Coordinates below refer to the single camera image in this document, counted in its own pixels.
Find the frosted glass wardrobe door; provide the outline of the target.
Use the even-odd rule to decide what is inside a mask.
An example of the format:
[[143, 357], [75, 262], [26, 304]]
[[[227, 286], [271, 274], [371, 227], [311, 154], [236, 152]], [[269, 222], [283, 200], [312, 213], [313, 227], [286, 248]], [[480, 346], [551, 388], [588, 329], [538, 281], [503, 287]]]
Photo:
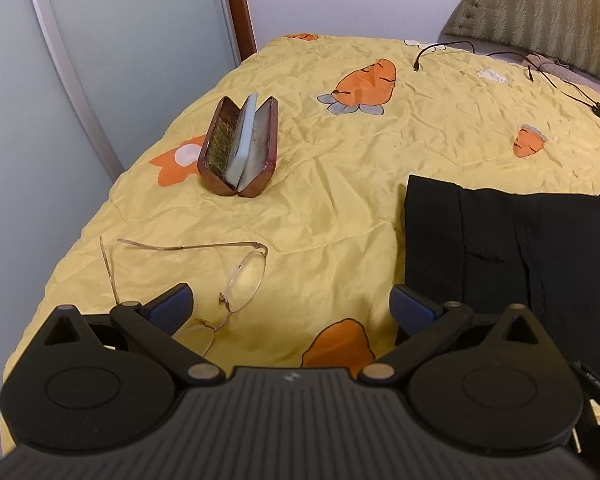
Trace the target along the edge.
[[225, 0], [0, 0], [0, 390], [114, 181], [236, 62]]

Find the black pants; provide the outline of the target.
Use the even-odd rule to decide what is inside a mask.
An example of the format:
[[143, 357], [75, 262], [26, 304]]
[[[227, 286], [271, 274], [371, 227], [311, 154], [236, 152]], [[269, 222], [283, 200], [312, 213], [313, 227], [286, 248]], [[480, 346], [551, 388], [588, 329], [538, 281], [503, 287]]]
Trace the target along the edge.
[[477, 313], [524, 304], [562, 354], [600, 374], [600, 194], [509, 194], [411, 176], [407, 287]]

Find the yellow carrot print bedspread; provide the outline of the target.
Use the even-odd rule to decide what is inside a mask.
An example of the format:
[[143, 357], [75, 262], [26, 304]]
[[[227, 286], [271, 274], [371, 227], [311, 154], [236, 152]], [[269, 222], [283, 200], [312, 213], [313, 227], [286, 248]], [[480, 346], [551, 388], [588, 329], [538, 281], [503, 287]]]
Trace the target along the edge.
[[[278, 102], [277, 165], [256, 198], [207, 190], [195, 166], [219, 100]], [[497, 50], [323, 36], [273, 40], [184, 110], [112, 187], [58, 263], [23, 333], [53, 308], [107, 311], [99, 240], [151, 245], [258, 240], [263, 283], [210, 350], [237, 365], [296, 365], [328, 324], [354, 318], [376, 353], [396, 338], [391, 284], [404, 268], [411, 176], [509, 193], [600, 192], [596, 92]]]

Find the brown open glasses case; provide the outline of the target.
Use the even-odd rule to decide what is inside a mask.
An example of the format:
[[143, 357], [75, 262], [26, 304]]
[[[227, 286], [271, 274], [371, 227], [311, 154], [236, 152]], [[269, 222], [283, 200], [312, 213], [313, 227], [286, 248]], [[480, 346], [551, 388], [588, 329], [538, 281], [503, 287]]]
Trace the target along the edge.
[[227, 96], [211, 119], [197, 168], [204, 187], [219, 196], [255, 198], [277, 165], [278, 102], [253, 93], [242, 106]]

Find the olive padded headboard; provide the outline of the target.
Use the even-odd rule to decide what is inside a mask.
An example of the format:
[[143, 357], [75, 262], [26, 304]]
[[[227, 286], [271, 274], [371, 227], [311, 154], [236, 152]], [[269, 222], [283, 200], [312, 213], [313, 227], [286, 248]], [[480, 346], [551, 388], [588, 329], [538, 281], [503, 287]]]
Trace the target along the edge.
[[557, 58], [600, 80], [600, 0], [460, 0], [442, 34]]

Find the brown wooden door frame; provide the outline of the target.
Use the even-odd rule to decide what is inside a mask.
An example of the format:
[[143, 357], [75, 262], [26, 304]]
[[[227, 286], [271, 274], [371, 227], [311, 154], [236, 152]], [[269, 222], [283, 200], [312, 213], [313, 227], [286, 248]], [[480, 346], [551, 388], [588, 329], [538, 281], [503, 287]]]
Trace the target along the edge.
[[240, 59], [245, 61], [257, 52], [247, 0], [228, 0]]

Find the thin metal frame eyeglasses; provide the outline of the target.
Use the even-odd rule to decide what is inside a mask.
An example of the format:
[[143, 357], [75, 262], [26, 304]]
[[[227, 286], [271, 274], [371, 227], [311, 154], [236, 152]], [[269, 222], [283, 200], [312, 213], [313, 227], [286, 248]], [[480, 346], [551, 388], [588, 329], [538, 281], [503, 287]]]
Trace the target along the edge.
[[268, 248], [256, 240], [159, 246], [118, 238], [98, 241], [112, 298], [141, 307], [178, 283], [189, 284], [193, 315], [176, 332], [206, 356], [263, 283]]

